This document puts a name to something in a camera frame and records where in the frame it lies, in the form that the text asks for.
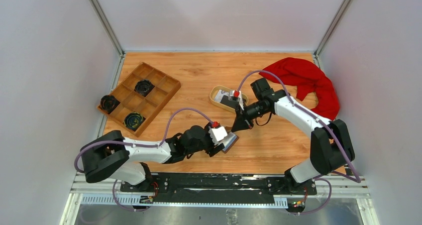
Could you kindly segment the brown leather card holder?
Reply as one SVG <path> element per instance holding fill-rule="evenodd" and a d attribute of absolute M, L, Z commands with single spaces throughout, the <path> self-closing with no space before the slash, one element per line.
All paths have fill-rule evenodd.
<path fill-rule="evenodd" d="M 224 145 L 224 148 L 222 150 L 223 153 L 227 153 L 230 148 L 237 142 L 238 139 L 239 137 L 235 133 L 229 132 L 227 136 L 221 141 Z"/>

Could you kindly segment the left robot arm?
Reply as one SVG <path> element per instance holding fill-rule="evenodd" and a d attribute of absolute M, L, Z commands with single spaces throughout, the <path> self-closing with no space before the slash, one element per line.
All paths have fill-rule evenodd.
<path fill-rule="evenodd" d="M 113 130 L 83 146 L 74 166 L 85 175 L 87 183 L 115 179 L 146 192 L 158 187 L 147 162 L 178 163 L 201 151 L 213 157 L 226 152 L 235 139 L 236 135 L 223 126 L 209 124 L 194 125 L 163 141 L 134 140 Z"/>

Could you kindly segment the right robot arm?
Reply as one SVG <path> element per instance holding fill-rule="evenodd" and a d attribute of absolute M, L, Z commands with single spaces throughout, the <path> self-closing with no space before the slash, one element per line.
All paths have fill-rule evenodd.
<path fill-rule="evenodd" d="M 316 114 L 285 90 L 273 90 L 264 78 L 253 82 L 251 87 L 257 101 L 248 106 L 238 101 L 232 132 L 252 129 L 256 118 L 270 113 L 288 120 L 311 141 L 309 158 L 285 171 L 284 187 L 287 192 L 296 194 L 303 189 L 304 182 L 329 174 L 355 159 L 344 121 Z"/>

